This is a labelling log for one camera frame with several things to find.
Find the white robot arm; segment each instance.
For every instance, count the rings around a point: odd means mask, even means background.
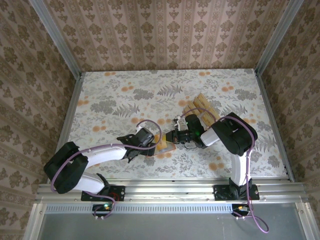
[[[233,112],[228,114],[231,119],[224,119],[215,122],[207,131],[204,130],[200,120],[195,114],[188,115],[185,118],[188,130],[180,130],[176,128],[166,134],[166,140],[175,144],[184,144],[185,142],[193,141],[199,148],[206,148],[217,141],[222,141],[225,147],[232,153],[231,165],[232,172],[230,185],[232,192],[237,198],[244,192],[246,184],[246,167],[247,167],[247,151],[252,145],[250,134],[241,124],[236,121],[241,121],[246,125],[254,136],[254,140],[258,138],[256,131],[244,122]],[[152,156],[155,149],[137,150],[130,148],[134,147],[149,147],[155,145],[152,143],[154,135],[145,128],[138,127],[136,134],[129,134],[118,137],[116,142],[107,147],[95,149],[93,151],[84,151],[75,156],[63,170],[59,172],[59,168],[70,158],[74,153],[78,152],[78,146],[73,142],[67,142],[44,166],[44,171],[50,180],[54,179],[54,187],[60,194],[67,193],[70,190],[80,190],[91,192],[93,194],[106,194],[110,188],[107,180],[101,174],[86,173],[85,170],[93,165],[100,164],[111,160],[128,159],[129,162],[137,155]]]

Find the gray leaf pattern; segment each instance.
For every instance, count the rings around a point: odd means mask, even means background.
[[[103,112],[104,114],[112,114],[114,111],[112,107],[116,106],[115,100],[100,101],[91,105],[90,110],[95,113]]]
[[[181,93],[182,89],[181,86],[174,86],[174,85],[170,85],[170,86],[163,86],[160,91],[158,91],[157,95],[162,95],[162,96],[166,96],[166,97],[171,97],[171,96],[175,96],[178,93]]]
[[[237,94],[237,98],[241,101],[244,100],[253,100],[253,99],[257,99],[257,95],[253,92],[247,91],[247,90],[243,90],[243,89],[237,89],[234,91],[235,94]]]
[[[128,103],[128,105],[122,104],[122,106],[119,106],[113,112],[113,115],[120,116],[120,117],[131,117],[132,114],[137,112],[140,112],[139,106],[136,106],[136,104],[132,105]]]
[[[285,177],[286,172],[252,69],[88,72],[85,75],[69,141],[80,149],[117,143],[136,132],[143,119],[158,122],[164,133],[188,101],[202,93],[220,116],[234,112],[258,133],[251,154],[253,177]],[[144,122],[153,134],[158,128]],[[108,178],[228,178],[231,153],[221,142],[205,149],[176,149],[153,157],[113,160],[88,168]]]

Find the purple cable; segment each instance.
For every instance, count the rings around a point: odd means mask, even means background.
[[[93,196],[93,197],[96,197],[96,198],[105,198],[105,199],[110,199],[110,200],[112,201],[112,208],[111,208],[111,210],[104,216],[104,218],[109,217],[110,214],[114,211],[115,205],[116,205],[116,201],[115,201],[112,197],[110,197],[110,196],[103,196],[103,195],[99,195],[99,194],[94,194],[94,193],[91,193],[91,192],[89,192],[89,191],[84,191],[84,192],[85,192],[86,194],[88,194],[88,195],[90,195],[90,196]],[[96,215],[97,215],[97,210],[98,210],[99,208],[100,208],[100,207],[96,207],[96,208],[94,209],[94,212],[93,212],[94,217],[96,217]]]
[[[192,109],[190,109],[190,110],[186,111],[186,112],[185,112],[184,114],[182,114],[180,117],[182,118],[184,115],[186,115],[186,114],[188,114],[188,113],[192,112],[193,110],[202,110],[202,111],[205,111],[205,112],[207,112],[208,114],[210,114],[210,115],[213,117],[214,122],[216,122],[216,121],[217,121],[216,117],[212,114],[212,112],[210,112],[208,109],[205,109],[205,108],[202,108],[202,107],[195,107],[195,108],[192,108]]]
[[[252,149],[254,148],[255,146],[255,137],[253,135],[253,133],[250,131],[250,129],[243,123],[241,122],[239,119],[235,118],[235,117],[232,117],[232,116],[223,116],[219,119],[219,121],[223,120],[223,119],[231,119],[233,121],[236,121],[237,123],[239,123],[241,126],[244,127],[245,130],[247,130],[247,132],[250,134],[250,137],[251,137],[251,147],[250,149],[246,152],[246,172],[245,172],[245,179],[246,179],[246,199],[248,201],[248,206],[249,206],[249,209],[250,209],[250,212],[251,212],[251,215],[248,215],[247,217],[250,217],[250,218],[253,218],[256,226],[260,229],[261,232],[263,232],[264,234],[267,234],[269,232],[269,226],[267,225],[267,223],[262,220],[260,217],[258,216],[255,216],[254,215],[254,210],[252,208],[252,205],[251,205],[251,202],[250,202],[250,195],[249,195],[249,163],[250,163],[250,153],[252,151]],[[258,223],[257,219],[261,220],[264,225],[266,226],[266,230],[264,230],[260,224]]]
[[[242,216],[241,214],[237,213],[236,211],[233,211],[232,212],[233,214],[237,215],[239,218],[253,218],[252,215],[247,215],[247,216]],[[259,219],[261,222],[263,222],[263,224],[266,226],[266,233],[269,232],[269,226],[268,224],[261,218],[261,217],[258,217],[258,216],[254,216],[256,219]]]
[[[78,156],[79,154],[82,154],[82,153],[86,153],[86,152],[91,152],[91,151],[95,151],[95,150],[98,150],[98,149],[103,149],[103,148],[108,148],[108,147],[125,147],[125,148],[132,148],[132,149],[138,149],[138,150],[149,150],[149,149],[153,149],[155,148],[159,143],[160,141],[162,140],[162,131],[161,131],[161,128],[160,126],[152,121],[152,120],[148,120],[148,119],[145,119],[141,122],[139,122],[136,127],[138,127],[141,123],[143,122],[151,122],[153,123],[154,125],[157,126],[157,128],[159,129],[159,140],[158,142],[153,145],[153,146],[149,146],[149,147],[139,147],[139,146],[131,146],[131,145],[127,145],[127,144],[104,144],[104,145],[100,145],[100,146],[94,146],[92,148],[87,148],[87,149],[83,149],[83,150],[80,150],[80,151],[77,151],[76,153],[72,154],[71,157],[69,157],[60,167],[59,169],[56,171],[55,175],[53,176],[52,178],[52,181],[51,181],[51,185],[50,185],[50,188],[51,188],[51,191],[52,192],[56,192],[55,190],[55,181],[57,180],[57,177],[59,176],[59,174],[61,173],[62,169],[64,169],[64,167],[76,156]],[[103,196],[103,195],[98,195],[98,194],[94,194],[94,193],[91,193],[89,191],[84,191],[85,193],[93,196],[93,197],[98,197],[98,198],[105,198],[105,199],[110,199],[112,200],[113,202],[113,207],[111,209],[111,211],[105,216],[106,218],[111,214],[111,212],[114,210],[114,207],[115,207],[115,204],[116,204],[116,201],[112,198],[112,197],[109,197],[109,196]]]

